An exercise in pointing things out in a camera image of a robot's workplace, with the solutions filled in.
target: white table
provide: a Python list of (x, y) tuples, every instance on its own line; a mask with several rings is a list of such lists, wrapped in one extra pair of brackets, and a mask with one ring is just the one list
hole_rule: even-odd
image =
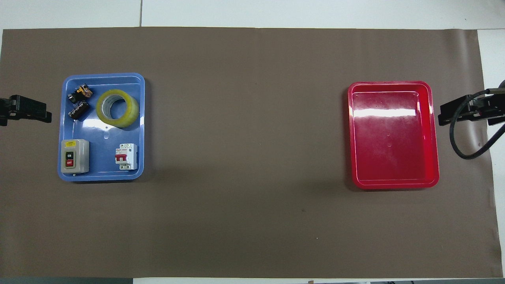
[[(138, 26), (478, 29), (485, 88), (497, 87), (505, 79), (505, 2), (501, 0), (0, 1), (0, 34), (2, 29)], [(498, 128), (489, 127), (488, 135), (493, 135)], [(491, 158), (502, 266), (505, 271), (503, 149), (505, 138), (498, 140), (491, 148)], [(309, 280), (365, 282), (372, 279), (138, 278), (134, 283), (281, 284)]]

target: blue tray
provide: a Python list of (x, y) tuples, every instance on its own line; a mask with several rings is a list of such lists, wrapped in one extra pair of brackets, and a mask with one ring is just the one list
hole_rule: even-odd
[[(68, 113), (74, 107), (67, 94), (79, 85), (87, 84), (93, 95), (86, 101), (91, 108), (79, 120), (73, 120)], [(103, 123), (96, 115), (98, 98), (110, 89), (120, 89), (135, 98), (140, 114), (137, 120), (125, 128), (117, 128)], [(126, 110), (124, 101), (115, 102), (111, 108), (112, 117), (120, 117)], [(74, 75), (63, 82), (62, 106), (60, 113), (60, 143), (58, 151), (58, 175), (65, 181), (128, 180), (138, 178), (144, 171), (144, 110), (145, 81), (137, 73)], [(85, 139), (89, 141), (89, 172), (69, 174), (61, 169), (61, 142), (65, 139)], [(137, 169), (119, 170), (114, 155), (121, 143), (138, 146)]]

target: plastic tray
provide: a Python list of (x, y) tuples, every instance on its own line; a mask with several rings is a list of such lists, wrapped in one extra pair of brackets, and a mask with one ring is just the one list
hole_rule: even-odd
[[(91, 109), (73, 120), (68, 116), (73, 108), (67, 94), (86, 83), (93, 96), (87, 99)], [(125, 128), (116, 128), (103, 123), (96, 115), (95, 107), (98, 98), (107, 90), (121, 89), (135, 98), (139, 104), (140, 114), (137, 120)], [(124, 101), (115, 102), (111, 108), (113, 117), (120, 117), (126, 110)], [(137, 73), (74, 75), (63, 83), (62, 104), (60, 113), (60, 143), (58, 151), (58, 175), (66, 181), (94, 180), (128, 180), (139, 177), (144, 171), (144, 110), (145, 81)], [(61, 168), (61, 141), (64, 139), (86, 139), (89, 141), (89, 172), (63, 174)], [(115, 163), (115, 149), (121, 143), (134, 143), (138, 146), (137, 169), (119, 170)]]
[(366, 190), (434, 186), (438, 155), (428, 84), (357, 82), (347, 95), (355, 184)]

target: red tray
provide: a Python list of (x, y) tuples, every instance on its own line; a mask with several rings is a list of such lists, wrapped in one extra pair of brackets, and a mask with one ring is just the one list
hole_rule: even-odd
[(431, 89), (422, 81), (349, 87), (352, 179), (364, 190), (431, 187), (438, 155)]

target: electrical component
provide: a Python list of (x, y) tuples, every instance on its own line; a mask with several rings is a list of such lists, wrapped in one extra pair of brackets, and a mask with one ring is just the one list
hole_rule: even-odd
[(137, 169), (137, 145), (132, 143), (121, 144), (116, 149), (116, 164), (120, 170), (136, 170)]
[[(118, 100), (126, 102), (126, 111), (120, 118), (114, 119), (111, 116), (111, 107)], [(96, 115), (98, 118), (106, 124), (119, 128), (130, 126), (137, 120), (138, 113), (138, 102), (129, 94), (118, 89), (106, 91), (98, 98), (98, 102), (96, 103)]]
[(61, 172), (85, 173), (89, 171), (89, 142), (84, 139), (62, 140)]
[(88, 109), (89, 109), (89, 104), (87, 102), (85, 102), (85, 101), (80, 101), (76, 105), (74, 105), (74, 108), (68, 113), (68, 115), (72, 119), (78, 119)]
[(68, 94), (67, 97), (75, 104), (78, 101), (90, 98), (91, 95), (93, 95), (93, 92), (89, 89), (88, 85), (83, 84), (80, 85), (75, 92)]

